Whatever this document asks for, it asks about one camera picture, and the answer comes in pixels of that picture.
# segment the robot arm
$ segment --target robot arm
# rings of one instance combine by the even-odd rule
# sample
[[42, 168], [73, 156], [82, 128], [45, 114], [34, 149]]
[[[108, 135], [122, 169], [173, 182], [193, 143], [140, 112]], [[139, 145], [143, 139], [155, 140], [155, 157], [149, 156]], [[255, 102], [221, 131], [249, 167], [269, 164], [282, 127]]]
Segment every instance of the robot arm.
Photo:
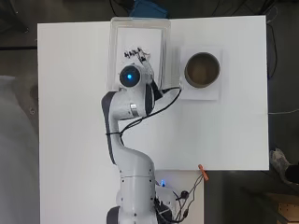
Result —
[[148, 71], [135, 64], [124, 67], [120, 74], [123, 88], [102, 99], [110, 158], [121, 174], [120, 207], [110, 210], [108, 224], [158, 223], [154, 164], [148, 155], [125, 147], [119, 130], [119, 120], [146, 117], [154, 107], [153, 79]]

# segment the white tabletop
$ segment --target white tabletop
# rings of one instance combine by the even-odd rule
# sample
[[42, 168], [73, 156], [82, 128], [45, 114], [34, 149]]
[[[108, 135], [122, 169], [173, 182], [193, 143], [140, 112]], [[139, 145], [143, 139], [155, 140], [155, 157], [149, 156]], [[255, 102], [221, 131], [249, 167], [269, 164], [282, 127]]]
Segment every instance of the white tabletop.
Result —
[[[124, 140], [143, 151], [151, 148], [157, 168], [191, 170], [203, 163], [207, 169], [267, 169], [264, 17], [171, 23], [173, 46], [223, 47], [226, 91], [217, 103], [177, 102]], [[38, 24], [42, 224], [105, 223], [115, 205], [119, 172], [109, 158], [100, 104], [107, 92], [109, 29], [109, 22]], [[148, 135], [150, 144], [130, 140], [159, 130], [158, 123], [162, 133]], [[188, 130], [192, 141], [182, 134]], [[205, 140], [213, 135], [213, 141]], [[178, 191], [190, 189], [198, 175], [169, 174], [157, 176]], [[203, 223], [203, 186], [196, 198], [185, 223]]]

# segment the round container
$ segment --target round container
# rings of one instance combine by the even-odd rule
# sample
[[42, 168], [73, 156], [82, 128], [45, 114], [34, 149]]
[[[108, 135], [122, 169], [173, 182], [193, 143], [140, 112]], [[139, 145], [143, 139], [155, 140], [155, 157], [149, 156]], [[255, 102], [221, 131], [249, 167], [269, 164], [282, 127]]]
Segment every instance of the round container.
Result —
[[221, 71], [217, 58], [209, 53], [194, 54], [185, 67], [185, 77], [195, 88], [204, 88], [212, 84]]

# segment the gray floor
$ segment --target gray floor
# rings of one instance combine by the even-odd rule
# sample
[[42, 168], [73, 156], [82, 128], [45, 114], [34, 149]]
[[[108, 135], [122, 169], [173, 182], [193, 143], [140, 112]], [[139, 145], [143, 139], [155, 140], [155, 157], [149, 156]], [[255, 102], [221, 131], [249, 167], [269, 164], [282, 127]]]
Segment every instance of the gray floor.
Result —
[[[217, 0], [157, 0], [169, 10], [172, 19], [210, 17]], [[223, 0], [216, 16], [252, 15], [263, 1]], [[109, 21], [113, 13], [107, 0], [19, 0], [14, 3], [18, 15], [29, 27], [29, 33], [10, 30], [0, 34], [0, 47], [35, 46], [36, 25], [41, 22]], [[278, 15], [271, 22], [278, 49], [278, 66], [268, 82], [269, 111], [289, 111], [299, 108], [299, 4], [277, 3]], [[126, 12], [115, 6], [118, 14]], [[268, 65], [273, 70], [274, 51], [271, 34], [268, 36]], [[15, 92], [20, 104], [38, 133], [38, 108], [30, 95], [37, 84], [37, 55], [35, 50], [0, 51], [0, 75], [17, 78]], [[299, 113], [269, 116], [270, 147], [278, 146], [292, 163], [299, 161]], [[281, 183], [270, 172], [209, 172], [206, 183], [205, 220], [210, 223], [276, 223], [243, 191], [298, 194], [296, 186]]]

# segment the clear plastic container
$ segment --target clear plastic container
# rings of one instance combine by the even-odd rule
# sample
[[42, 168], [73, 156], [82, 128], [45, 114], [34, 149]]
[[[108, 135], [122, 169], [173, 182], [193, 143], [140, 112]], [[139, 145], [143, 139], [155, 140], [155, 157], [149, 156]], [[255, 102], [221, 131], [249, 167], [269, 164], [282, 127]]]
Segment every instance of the clear plastic container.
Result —
[[113, 18], [111, 20], [107, 77], [109, 91], [117, 91], [120, 87], [120, 71], [129, 63], [123, 55], [124, 52], [136, 48], [142, 48], [150, 55], [149, 63], [154, 70], [154, 80], [159, 89], [164, 86], [170, 26], [170, 21], [166, 19]]

